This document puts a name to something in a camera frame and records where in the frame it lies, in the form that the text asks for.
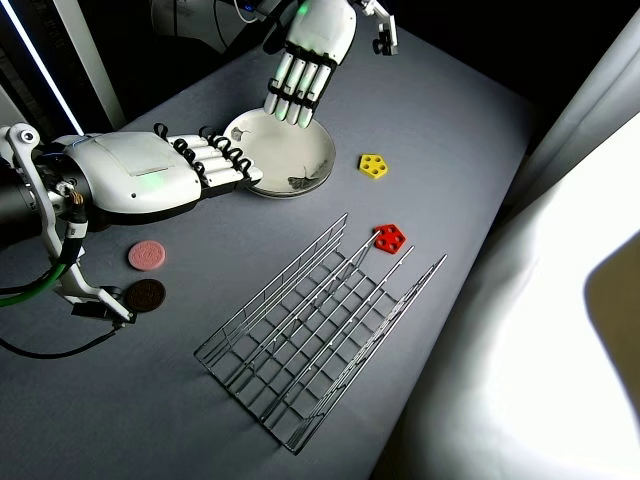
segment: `white led light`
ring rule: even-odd
[[[47,70],[47,67],[45,67],[44,63],[42,62],[42,59],[40,58],[40,55],[38,54],[36,47],[34,47],[33,43],[31,42],[31,39],[29,38],[29,35],[27,35],[27,32],[22,26],[22,23],[20,23],[20,19],[16,15],[16,12],[13,10],[13,7],[9,3],[9,0],[0,0],[0,3],[2,3],[2,6],[7,11],[7,15],[9,15],[9,18],[11,19],[11,23],[13,23],[13,26],[15,27],[18,34],[20,35],[20,38],[22,38],[22,41],[24,42],[25,46],[27,47],[27,50],[29,50],[31,57],[33,58],[33,61],[36,62],[36,65],[40,69],[40,73],[42,73],[42,76],[47,81],[47,84],[49,84],[49,88],[51,88],[51,91],[53,92],[56,99],[58,100],[58,103],[64,110],[64,113],[67,114],[67,118],[69,118],[69,121],[73,125],[73,128],[75,128],[78,135],[84,135],[84,132],[80,127],[80,124],[76,120],[76,117],[73,115],[73,112],[71,112],[71,109],[69,108],[69,105],[67,105],[67,102],[62,96],[62,93],[60,93],[58,86],[53,81],[51,74],[49,74],[49,70]]]

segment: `pink cookie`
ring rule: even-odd
[[[164,265],[166,252],[164,247],[153,240],[136,243],[129,250],[129,263],[143,272],[155,270]]]

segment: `green cable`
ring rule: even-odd
[[[35,297],[39,293],[42,293],[44,290],[46,290],[47,288],[52,286],[54,283],[56,283],[56,280],[58,280],[60,275],[62,275],[62,272],[64,272],[65,268],[66,268],[65,264],[60,264],[57,267],[55,267],[49,275],[43,278],[41,282],[38,282],[31,289],[25,292],[22,292],[18,295],[14,295],[13,297],[0,298],[0,307],[8,307],[9,305],[22,303],[26,300],[29,300]]]

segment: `gray table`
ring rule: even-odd
[[[201,203],[180,217],[91,235],[83,258],[96,285],[126,286],[128,248],[162,242],[168,261],[151,277],[161,309],[108,343],[51,362],[0,351],[0,476],[70,479],[367,478],[478,253],[530,138],[521,98],[410,34],[400,55],[375,56],[360,22],[350,56],[317,119],[333,136],[336,166],[296,200],[248,192]],[[278,59],[251,52],[142,116],[126,130],[165,122],[172,133],[223,129],[259,106]],[[359,155],[378,152],[390,174],[372,181]],[[413,310],[295,457],[254,423],[192,357],[193,350],[340,214],[344,250],[375,225],[398,224],[416,245],[389,290],[399,295],[443,252],[449,259]],[[372,252],[380,275],[390,255]],[[2,284],[46,267],[38,241],[2,253]],[[35,350],[76,346],[107,324],[69,316],[52,293],[0,312],[0,334]]]

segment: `wire rack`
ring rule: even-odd
[[[360,268],[379,232],[338,252],[347,214],[194,353],[278,441],[298,454],[446,259],[400,298]]]

